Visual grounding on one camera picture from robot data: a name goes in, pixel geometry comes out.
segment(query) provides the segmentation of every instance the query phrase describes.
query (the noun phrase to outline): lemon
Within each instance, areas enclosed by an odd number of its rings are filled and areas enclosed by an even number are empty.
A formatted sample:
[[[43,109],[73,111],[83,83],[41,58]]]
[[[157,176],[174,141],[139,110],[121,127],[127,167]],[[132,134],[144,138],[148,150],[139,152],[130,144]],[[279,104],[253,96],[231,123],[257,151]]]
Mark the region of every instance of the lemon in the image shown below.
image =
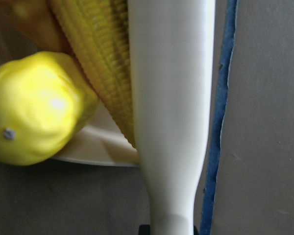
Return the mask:
[[[98,97],[71,56],[38,52],[0,66],[0,162],[50,158],[95,112]]]

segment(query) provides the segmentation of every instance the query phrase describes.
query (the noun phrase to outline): corn cob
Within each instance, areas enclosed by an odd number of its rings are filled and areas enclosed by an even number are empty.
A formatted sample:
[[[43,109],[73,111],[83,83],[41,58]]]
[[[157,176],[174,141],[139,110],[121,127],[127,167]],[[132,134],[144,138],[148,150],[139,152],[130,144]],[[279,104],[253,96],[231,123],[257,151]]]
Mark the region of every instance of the corn cob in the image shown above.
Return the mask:
[[[0,12],[12,26],[40,48],[71,52],[71,47],[46,0],[0,0]]]
[[[126,0],[51,0],[90,83],[135,146]]]

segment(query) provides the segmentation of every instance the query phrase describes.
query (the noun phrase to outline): blue line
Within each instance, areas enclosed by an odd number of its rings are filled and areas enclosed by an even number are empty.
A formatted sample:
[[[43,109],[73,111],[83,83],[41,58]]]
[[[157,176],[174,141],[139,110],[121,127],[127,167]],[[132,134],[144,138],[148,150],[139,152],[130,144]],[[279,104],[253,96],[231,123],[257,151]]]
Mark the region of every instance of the blue line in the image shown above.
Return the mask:
[[[213,119],[212,137],[210,143],[209,161],[206,178],[206,190],[203,199],[200,235],[210,235],[215,194],[217,186],[217,174],[221,152],[221,133],[225,108],[227,103],[228,76],[230,71],[232,52],[235,41],[236,14],[239,0],[228,0],[225,17],[224,35],[220,57],[220,70],[218,76],[215,113]]]

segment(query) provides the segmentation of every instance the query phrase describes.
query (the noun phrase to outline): blue strip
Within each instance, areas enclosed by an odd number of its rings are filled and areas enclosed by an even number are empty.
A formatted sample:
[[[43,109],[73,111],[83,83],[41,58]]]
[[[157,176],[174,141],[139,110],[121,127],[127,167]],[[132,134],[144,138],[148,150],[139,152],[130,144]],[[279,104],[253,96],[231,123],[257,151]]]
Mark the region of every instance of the blue strip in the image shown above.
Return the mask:
[[[238,0],[228,0],[224,35],[220,57],[215,113],[210,144],[206,191],[203,199],[200,235],[210,235],[217,186],[217,173],[221,151],[221,133],[227,102],[228,75],[235,41],[236,13]]]

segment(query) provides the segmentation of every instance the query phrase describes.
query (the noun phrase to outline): white plate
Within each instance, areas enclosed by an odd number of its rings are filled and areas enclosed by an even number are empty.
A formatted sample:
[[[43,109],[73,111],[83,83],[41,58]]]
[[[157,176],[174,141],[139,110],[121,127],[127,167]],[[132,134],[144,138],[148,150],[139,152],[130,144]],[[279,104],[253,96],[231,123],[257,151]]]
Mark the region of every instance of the white plate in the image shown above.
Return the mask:
[[[91,165],[137,166],[128,143],[102,103],[93,119],[53,159]]]

